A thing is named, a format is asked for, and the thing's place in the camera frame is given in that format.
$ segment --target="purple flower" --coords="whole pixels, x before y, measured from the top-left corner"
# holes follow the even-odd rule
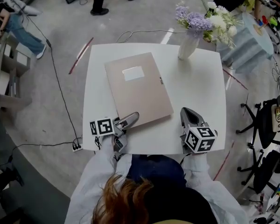
[[[207,31],[212,29],[212,23],[208,18],[193,18],[189,21],[189,28]]]
[[[190,12],[189,15],[187,16],[187,22],[190,23],[190,21],[194,18],[203,19],[204,16],[201,13]]]
[[[188,7],[177,6],[175,9],[175,19],[186,19],[189,13]]]

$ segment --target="blue jeans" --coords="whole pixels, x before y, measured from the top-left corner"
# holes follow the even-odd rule
[[[42,44],[40,39],[24,29],[19,15],[11,14],[5,28],[8,32],[11,31],[14,34],[19,43],[28,47],[35,55],[42,52],[45,45]]]

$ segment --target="black and white marker cube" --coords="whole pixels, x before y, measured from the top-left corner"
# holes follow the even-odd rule
[[[185,143],[194,153],[206,153],[212,150],[217,139],[215,130],[209,127],[188,128]]]
[[[92,136],[105,136],[114,134],[114,125],[111,118],[102,118],[90,121]]]

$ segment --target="white sleeve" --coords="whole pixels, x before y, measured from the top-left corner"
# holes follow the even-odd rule
[[[111,136],[104,138],[101,150],[87,163],[79,184],[70,198],[65,224],[89,224],[108,179],[115,173]]]
[[[246,212],[221,182],[209,174],[206,154],[185,157],[183,169],[187,186],[199,192],[210,204],[218,223],[248,224]]]

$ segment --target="power outlet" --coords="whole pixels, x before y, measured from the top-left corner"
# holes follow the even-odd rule
[[[83,149],[83,144],[80,144],[80,147],[78,147],[78,145],[77,146],[72,146],[71,149],[72,149],[73,152],[80,151],[80,150]]]

